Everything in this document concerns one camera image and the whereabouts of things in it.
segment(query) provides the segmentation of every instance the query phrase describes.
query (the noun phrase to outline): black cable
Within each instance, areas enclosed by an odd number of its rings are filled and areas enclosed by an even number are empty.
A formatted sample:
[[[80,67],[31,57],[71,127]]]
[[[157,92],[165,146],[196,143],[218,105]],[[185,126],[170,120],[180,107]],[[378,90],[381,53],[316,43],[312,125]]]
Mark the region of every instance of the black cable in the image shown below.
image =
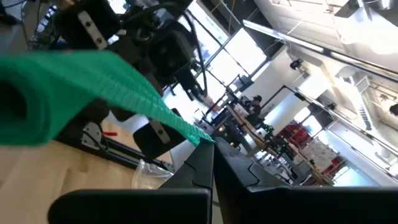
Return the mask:
[[[9,6],[3,6],[3,8],[7,9],[7,8],[9,8],[9,7],[14,7],[14,6],[17,6],[17,5],[19,5],[19,4],[22,4],[22,3],[26,2],[26,1],[27,1],[27,0],[23,0],[23,1],[20,1],[20,2],[14,3],[14,4],[11,4],[11,5],[9,5]]]
[[[174,2],[165,2],[162,4],[158,4],[155,6],[151,6],[148,7],[140,12],[138,12],[137,14],[131,16],[128,20],[126,20],[124,22],[124,26],[126,24],[130,24],[133,23],[135,20],[146,16],[149,13],[155,12],[156,10],[159,9],[177,9],[182,13],[182,16],[185,18],[185,20],[187,21],[188,25],[191,28],[191,33],[193,34],[193,36],[195,37],[195,41],[196,41],[196,45],[197,45],[197,49],[198,49],[198,54],[199,54],[199,60],[200,60],[200,67],[202,70],[202,74],[203,74],[203,83],[204,83],[204,90],[203,90],[203,96],[206,97],[207,96],[207,78],[206,78],[206,68],[205,68],[205,63],[204,63],[204,59],[201,53],[201,49],[200,49],[200,44],[199,44],[199,40],[198,40],[198,36],[197,36],[197,32],[195,29],[195,26],[193,25],[191,19],[189,18],[188,14],[186,13],[185,9],[183,9],[179,4],[174,3]]]
[[[40,24],[39,17],[40,17],[40,6],[41,5],[42,5],[42,0],[39,0],[39,6],[38,6],[38,9],[37,9],[37,15],[36,15],[36,21],[37,21],[36,31],[39,28],[39,24]]]
[[[102,147],[102,145],[93,137],[91,136],[87,131],[83,131],[83,134],[86,134],[98,147],[99,149],[101,149],[102,151],[107,151],[109,146],[108,146],[108,142],[106,142],[107,144],[107,148]]]
[[[27,33],[26,33],[26,27],[25,27],[25,24],[24,24],[24,14],[22,13],[22,11],[23,11],[23,2],[20,2],[20,4],[21,4],[21,25],[22,25],[22,31],[23,31],[23,33],[24,33],[24,38],[25,38],[25,43],[26,43],[26,47],[27,47],[27,49],[29,50],[29,40],[28,40],[28,38],[27,38]]]

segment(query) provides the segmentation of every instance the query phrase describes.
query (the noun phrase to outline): green mesh fabric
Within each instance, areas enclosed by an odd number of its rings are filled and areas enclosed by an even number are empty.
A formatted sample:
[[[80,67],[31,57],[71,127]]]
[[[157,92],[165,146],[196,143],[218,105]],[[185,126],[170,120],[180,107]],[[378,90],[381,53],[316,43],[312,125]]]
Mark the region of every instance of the green mesh fabric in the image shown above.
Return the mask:
[[[169,110],[152,85],[112,52],[38,52],[1,58],[0,94],[2,145],[38,145],[53,139],[95,98],[167,124],[194,145],[200,138],[211,141]]]

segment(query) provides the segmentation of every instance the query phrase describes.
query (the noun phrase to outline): ceiling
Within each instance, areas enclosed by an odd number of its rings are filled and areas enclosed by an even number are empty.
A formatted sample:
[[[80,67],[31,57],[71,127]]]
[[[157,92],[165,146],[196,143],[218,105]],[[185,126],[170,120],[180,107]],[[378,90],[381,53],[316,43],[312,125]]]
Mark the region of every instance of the ceiling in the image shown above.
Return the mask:
[[[260,11],[264,14],[273,29],[285,34],[305,40],[307,42],[329,48],[331,50],[360,58],[368,62],[375,63],[382,67],[386,67],[393,71],[398,71],[398,52],[388,54],[377,54],[369,44],[357,41],[352,44],[344,44],[341,34],[344,34],[346,21],[341,20],[335,14],[348,2],[348,0],[254,0]],[[379,41],[388,48],[387,41]],[[329,58],[316,57],[323,61],[327,69],[334,76],[336,71],[344,65],[331,61]],[[371,87],[366,90],[369,98],[369,110],[373,111],[374,119],[381,119],[384,123],[389,124],[393,128],[398,129],[398,119],[386,113],[386,102],[380,96],[387,95],[391,100],[395,98],[398,101],[398,84],[390,82],[378,77],[369,76]],[[347,97],[344,91],[340,91],[342,96],[336,94],[338,92],[329,90],[326,94],[337,100],[340,98],[346,101]],[[352,105],[342,103],[342,106],[353,110]]]

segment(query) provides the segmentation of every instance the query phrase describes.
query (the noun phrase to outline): white wall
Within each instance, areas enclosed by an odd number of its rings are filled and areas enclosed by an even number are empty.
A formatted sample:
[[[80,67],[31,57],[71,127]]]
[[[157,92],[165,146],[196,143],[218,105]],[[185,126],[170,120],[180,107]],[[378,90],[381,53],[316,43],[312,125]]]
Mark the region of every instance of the white wall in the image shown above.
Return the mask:
[[[270,63],[263,66],[255,75],[257,78],[254,84],[242,92],[242,95],[251,99],[256,95],[262,96],[261,105],[263,105],[271,96],[278,91],[282,85],[291,88],[299,86],[303,82],[300,72],[292,70],[289,65],[292,59],[287,54],[287,47],[283,46],[273,57]],[[291,91],[282,90],[268,105],[278,105]]]
[[[265,123],[274,127],[274,135],[283,130],[298,112],[307,107],[309,103],[298,99],[290,92],[266,117]]]

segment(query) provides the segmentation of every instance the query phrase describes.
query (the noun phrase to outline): workbench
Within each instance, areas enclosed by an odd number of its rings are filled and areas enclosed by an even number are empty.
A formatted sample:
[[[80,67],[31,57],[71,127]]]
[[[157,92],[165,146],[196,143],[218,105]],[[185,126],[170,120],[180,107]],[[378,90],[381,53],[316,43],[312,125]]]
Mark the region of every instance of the workbench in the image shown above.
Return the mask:
[[[104,131],[138,149],[131,133],[109,121]],[[169,152],[158,159],[171,163]],[[39,147],[0,146],[1,223],[47,223],[51,203],[76,189],[131,189],[134,170],[57,141]]]
[[[248,156],[252,157],[255,153],[259,152],[260,149],[270,153],[273,156],[276,156],[276,152],[270,149],[267,144],[265,143],[265,140],[263,137],[258,135],[256,129],[251,125],[249,121],[246,120],[246,118],[238,115],[230,105],[226,105],[227,110],[232,114],[232,116],[235,118],[235,120],[238,122],[238,124],[242,127],[243,131],[249,134],[249,136],[253,139],[253,141],[257,145],[257,149],[252,149],[250,152],[248,152]],[[317,179],[317,182],[322,183],[323,185],[333,185],[333,181],[323,175],[314,165],[308,161],[308,159],[301,154],[301,152],[298,149],[293,149],[302,159],[303,161],[311,167],[312,173],[314,178]]]

